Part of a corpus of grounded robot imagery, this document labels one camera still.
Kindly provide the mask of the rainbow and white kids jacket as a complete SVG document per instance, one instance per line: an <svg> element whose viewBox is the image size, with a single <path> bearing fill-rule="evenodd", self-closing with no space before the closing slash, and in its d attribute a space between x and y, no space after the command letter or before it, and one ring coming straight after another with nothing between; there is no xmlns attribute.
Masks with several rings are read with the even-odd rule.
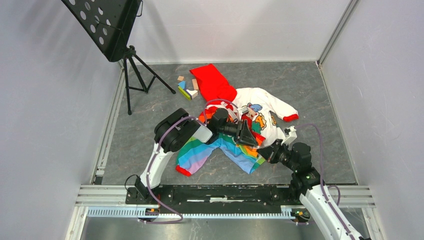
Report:
<svg viewBox="0 0 424 240"><path fill-rule="evenodd" d="M277 116L285 122L291 122L299 118L298 111L293 106L273 96L271 93L262 88L234 88L213 64L193 68L190 70L190 73L197 80L199 92L208 103L198 118L201 118L203 115L212 115L213 111L218 108L229 109L229 114L233 118L237 118L238 120L247 120L251 130L261 136L262 142L259 145L261 148L270 146L277 139L283 140L285 138L284 132L278 126L274 116ZM244 106L250 107L249 117L246 115L239 118L238 108ZM265 160L257 153L256 148L245 148L243 149L243 152L251 154L251 160L256 160L252 169L247 171L245 168L240 166L238 162L231 159L229 153L222 149L220 150L247 174L253 173L262 163L265 162Z"/></svg>

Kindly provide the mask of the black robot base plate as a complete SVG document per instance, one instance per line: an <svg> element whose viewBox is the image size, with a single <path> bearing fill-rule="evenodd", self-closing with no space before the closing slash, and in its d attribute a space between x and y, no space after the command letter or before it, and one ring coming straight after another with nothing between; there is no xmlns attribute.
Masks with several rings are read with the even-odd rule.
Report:
<svg viewBox="0 0 424 240"><path fill-rule="evenodd" d="M289 185L159 185L149 193L127 189L127 205L152 205L161 214L277 214L281 206L299 206Z"/></svg>

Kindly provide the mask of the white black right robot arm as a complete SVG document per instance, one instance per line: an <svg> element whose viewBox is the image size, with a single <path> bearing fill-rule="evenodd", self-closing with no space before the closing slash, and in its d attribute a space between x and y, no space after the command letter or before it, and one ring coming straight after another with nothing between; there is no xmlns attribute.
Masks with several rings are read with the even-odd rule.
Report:
<svg viewBox="0 0 424 240"><path fill-rule="evenodd" d="M306 208L326 240L365 239L347 220L331 197L322 176L312 166L309 145L296 142L289 148L281 139L277 139L257 152L268 163L281 163L292 171L289 199Z"/></svg>

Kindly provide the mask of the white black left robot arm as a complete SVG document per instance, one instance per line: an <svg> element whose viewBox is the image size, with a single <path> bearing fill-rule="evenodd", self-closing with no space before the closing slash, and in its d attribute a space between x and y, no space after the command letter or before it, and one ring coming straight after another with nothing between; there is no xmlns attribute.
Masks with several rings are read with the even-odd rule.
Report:
<svg viewBox="0 0 424 240"><path fill-rule="evenodd" d="M185 176L192 175L206 161L209 154L220 148L230 159L250 171L255 159L244 149L255 149L262 137L254 133L247 120L230 115L227 108L217 108L211 115L196 118L179 108L162 120L154 129L154 145L145 170L134 184L138 197L145 204L157 198L157 188L170 158L181 154L176 169Z"/></svg>

